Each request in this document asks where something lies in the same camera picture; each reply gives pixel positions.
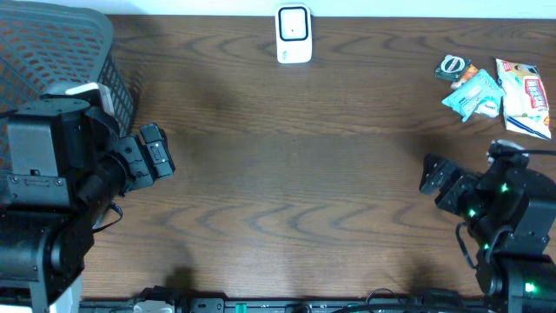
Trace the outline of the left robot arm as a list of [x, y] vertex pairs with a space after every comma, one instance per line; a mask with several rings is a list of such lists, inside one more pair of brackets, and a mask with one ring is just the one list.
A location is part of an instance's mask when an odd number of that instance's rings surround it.
[[5, 113], [12, 170], [1, 208], [1, 309], [74, 312], [84, 258], [115, 198], [175, 172], [154, 123], [124, 135], [106, 87], [87, 83]]

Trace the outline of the white blue snack bag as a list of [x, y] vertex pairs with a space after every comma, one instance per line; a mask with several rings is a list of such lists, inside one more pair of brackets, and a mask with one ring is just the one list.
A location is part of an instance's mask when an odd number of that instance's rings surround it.
[[496, 60], [507, 130], [551, 140], [549, 102], [535, 65]]

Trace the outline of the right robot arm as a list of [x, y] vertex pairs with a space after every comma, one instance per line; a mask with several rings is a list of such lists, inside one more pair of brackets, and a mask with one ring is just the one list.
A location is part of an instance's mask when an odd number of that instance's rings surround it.
[[484, 173], [435, 154], [424, 158], [420, 193], [460, 216], [479, 245], [471, 263], [494, 312], [553, 312], [555, 262], [545, 253], [555, 221], [554, 181], [516, 151], [494, 154]]

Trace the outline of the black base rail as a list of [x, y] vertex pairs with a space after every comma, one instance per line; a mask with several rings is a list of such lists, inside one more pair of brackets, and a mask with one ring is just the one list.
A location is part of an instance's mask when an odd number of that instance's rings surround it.
[[162, 286], [147, 288], [129, 299], [89, 299], [79, 312], [134, 313], [327, 313], [327, 312], [487, 312], [480, 300], [466, 300], [451, 290], [427, 290], [399, 296], [380, 288], [352, 298], [230, 298], [225, 294], [181, 292]]

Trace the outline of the white barcode scanner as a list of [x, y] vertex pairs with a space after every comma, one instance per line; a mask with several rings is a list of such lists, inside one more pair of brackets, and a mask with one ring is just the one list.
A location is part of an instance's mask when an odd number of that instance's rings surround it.
[[289, 3], [275, 12], [277, 61], [308, 63], [313, 54], [311, 11], [303, 3]]

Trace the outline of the green white tissue pack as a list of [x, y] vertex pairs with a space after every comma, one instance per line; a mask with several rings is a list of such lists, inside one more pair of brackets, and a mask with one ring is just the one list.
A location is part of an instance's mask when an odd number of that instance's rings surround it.
[[500, 113], [500, 103], [501, 99], [499, 97], [484, 97], [479, 100], [474, 112], [489, 118], [495, 118]]

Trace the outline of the grey plastic mesh basket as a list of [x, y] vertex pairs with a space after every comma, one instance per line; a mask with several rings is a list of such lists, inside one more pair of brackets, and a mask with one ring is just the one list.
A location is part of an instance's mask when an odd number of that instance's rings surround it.
[[110, 89], [123, 136], [136, 105], [112, 54], [114, 28], [102, 13], [58, 4], [1, 2], [1, 111], [34, 101], [61, 83]]

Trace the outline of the teal snack packet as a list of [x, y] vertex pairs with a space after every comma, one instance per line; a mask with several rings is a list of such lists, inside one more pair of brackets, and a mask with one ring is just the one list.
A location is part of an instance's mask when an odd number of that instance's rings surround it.
[[503, 89], [485, 71], [480, 70], [472, 79], [463, 84], [459, 89], [442, 100], [442, 103], [461, 115], [465, 123], [484, 97], [502, 97], [505, 95]]

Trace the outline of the orange white tissue pack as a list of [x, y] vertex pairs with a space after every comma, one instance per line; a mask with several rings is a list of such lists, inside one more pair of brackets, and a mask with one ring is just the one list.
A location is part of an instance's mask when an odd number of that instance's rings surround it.
[[467, 83], [470, 79], [472, 79], [479, 71], [480, 70], [477, 69], [474, 65], [470, 64], [467, 70], [465, 71], [465, 73], [461, 76], [461, 78], [458, 81], [451, 83], [451, 89], [452, 90], [459, 89], [463, 84]]

